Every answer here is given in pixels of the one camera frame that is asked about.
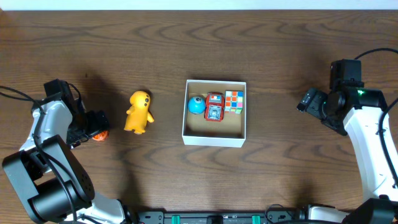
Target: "rubik's cube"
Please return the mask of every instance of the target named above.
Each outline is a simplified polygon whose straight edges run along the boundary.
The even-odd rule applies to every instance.
[[[225,112],[241,114],[243,110],[243,92],[225,91]]]

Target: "yellow duck toy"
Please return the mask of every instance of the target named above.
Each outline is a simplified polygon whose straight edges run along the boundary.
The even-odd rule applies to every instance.
[[[137,91],[130,97],[131,107],[126,111],[128,114],[124,130],[132,131],[135,134],[145,133],[147,121],[153,123],[154,117],[149,113],[149,94],[144,91]]]

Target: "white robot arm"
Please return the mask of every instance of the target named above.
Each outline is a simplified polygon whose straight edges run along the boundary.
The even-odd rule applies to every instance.
[[[364,204],[356,212],[348,214],[330,207],[313,206],[308,209],[308,219],[352,223],[355,218],[355,223],[383,223],[386,220],[388,223],[394,218],[392,204],[398,202],[394,179],[398,154],[389,129],[388,108],[381,91],[363,87],[359,60],[335,61],[331,65],[331,92],[326,94],[312,88],[297,106],[301,112],[310,113],[322,124],[350,137],[363,188]],[[381,118],[382,131],[379,130]],[[380,135],[384,136],[386,150]],[[359,213],[367,219],[354,217]]]

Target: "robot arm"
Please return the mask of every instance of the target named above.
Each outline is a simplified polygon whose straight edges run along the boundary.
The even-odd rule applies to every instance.
[[[312,207],[308,217],[343,223],[391,222],[398,201],[398,189],[392,175],[397,172],[398,155],[388,114],[383,120],[384,131],[379,132],[380,118],[387,109],[384,96],[379,90],[364,88],[359,60],[333,62],[330,89],[329,94],[309,89],[297,109],[310,113],[343,136],[348,134],[361,174],[364,203],[351,214],[334,208]],[[380,134],[384,135],[387,154],[383,151]]]
[[[44,84],[46,99],[39,101],[44,109],[33,107],[34,122],[27,141],[20,151],[6,157],[2,166],[21,200],[29,217],[36,223],[73,220],[70,203],[54,178],[43,184],[35,184],[43,173],[52,171],[38,152],[32,137],[39,125],[39,143],[50,162],[60,174],[72,197],[78,221],[122,223],[124,210],[118,200],[110,200],[94,191],[93,184],[71,148],[109,129],[104,113],[85,112],[83,102],[73,99],[68,83],[54,80]]]
[[[379,133],[380,108],[362,107],[351,109],[343,120],[345,130],[354,146],[356,161],[361,174],[363,200],[387,195],[390,200],[398,202],[398,189],[395,186],[391,171],[381,147],[379,134],[383,134],[389,157],[398,167],[398,154],[392,141],[388,115],[384,119],[384,133]]]

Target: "red toy car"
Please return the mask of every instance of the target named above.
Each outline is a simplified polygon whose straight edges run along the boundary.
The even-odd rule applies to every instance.
[[[209,93],[206,97],[205,119],[222,121],[224,118],[224,96],[221,93]]]

